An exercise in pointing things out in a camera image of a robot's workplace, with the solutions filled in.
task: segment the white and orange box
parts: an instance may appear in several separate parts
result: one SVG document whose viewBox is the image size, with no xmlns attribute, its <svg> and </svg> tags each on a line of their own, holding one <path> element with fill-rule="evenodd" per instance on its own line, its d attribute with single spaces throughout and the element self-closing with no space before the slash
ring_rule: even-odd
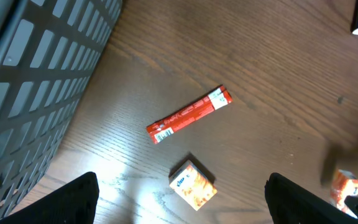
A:
<svg viewBox="0 0 358 224">
<path fill-rule="evenodd" d="M 214 185 L 191 161 L 186 161 L 169 178 L 169 186 L 196 211 L 217 192 Z"/>
<path fill-rule="evenodd" d="M 357 218 L 357 216 L 345 205 L 347 196 L 358 196 L 358 179 L 345 170 L 337 170 L 331 186 L 331 204 L 342 212 Z"/>
<path fill-rule="evenodd" d="M 154 144 L 158 144 L 166 137 L 201 119 L 207 114 L 228 105 L 232 101 L 233 99 L 229 92 L 221 85 L 195 103 L 147 126 L 146 130 Z"/>
</svg>

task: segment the laundry basket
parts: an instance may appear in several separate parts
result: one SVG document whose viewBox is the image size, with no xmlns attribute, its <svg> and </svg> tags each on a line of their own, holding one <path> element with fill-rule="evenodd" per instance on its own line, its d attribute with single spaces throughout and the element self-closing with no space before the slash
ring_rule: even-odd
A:
<svg viewBox="0 0 358 224">
<path fill-rule="evenodd" d="M 121 6 L 0 0 L 0 219 L 47 171 Z"/>
</svg>

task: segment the red stick pack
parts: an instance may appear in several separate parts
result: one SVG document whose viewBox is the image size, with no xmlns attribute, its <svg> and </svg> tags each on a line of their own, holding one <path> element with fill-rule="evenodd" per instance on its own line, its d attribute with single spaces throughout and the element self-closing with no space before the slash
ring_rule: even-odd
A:
<svg viewBox="0 0 358 224">
<path fill-rule="evenodd" d="M 202 99 L 192 103 L 173 115 L 167 116 L 146 127 L 154 144 L 188 126 L 194 121 L 212 113 L 213 111 L 228 105 L 233 99 L 224 86 L 220 86 Z"/>
</svg>

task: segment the plastic crate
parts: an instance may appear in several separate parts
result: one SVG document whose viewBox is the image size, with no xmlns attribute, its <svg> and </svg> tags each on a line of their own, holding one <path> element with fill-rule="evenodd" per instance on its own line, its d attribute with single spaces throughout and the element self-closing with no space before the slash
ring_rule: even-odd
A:
<svg viewBox="0 0 358 224">
<path fill-rule="evenodd" d="M 47 171 L 122 6 L 11 2 L 0 29 L 0 218 Z"/>
</svg>

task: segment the wooden table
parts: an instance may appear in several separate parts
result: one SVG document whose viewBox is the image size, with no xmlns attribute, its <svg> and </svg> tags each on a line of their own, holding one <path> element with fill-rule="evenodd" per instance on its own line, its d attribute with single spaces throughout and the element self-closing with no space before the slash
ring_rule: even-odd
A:
<svg viewBox="0 0 358 224">
<path fill-rule="evenodd" d="M 358 153 L 355 1 L 128 0 L 55 159 L 16 210 L 87 171 L 95 223 L 271 223 L 279 172 L 327 200 L 330 146 Z M 145 127 L 223 84 L 233 103 L 154 145 Z M 168 186 L 192 153 L 218 193 Z"/>
</svg>

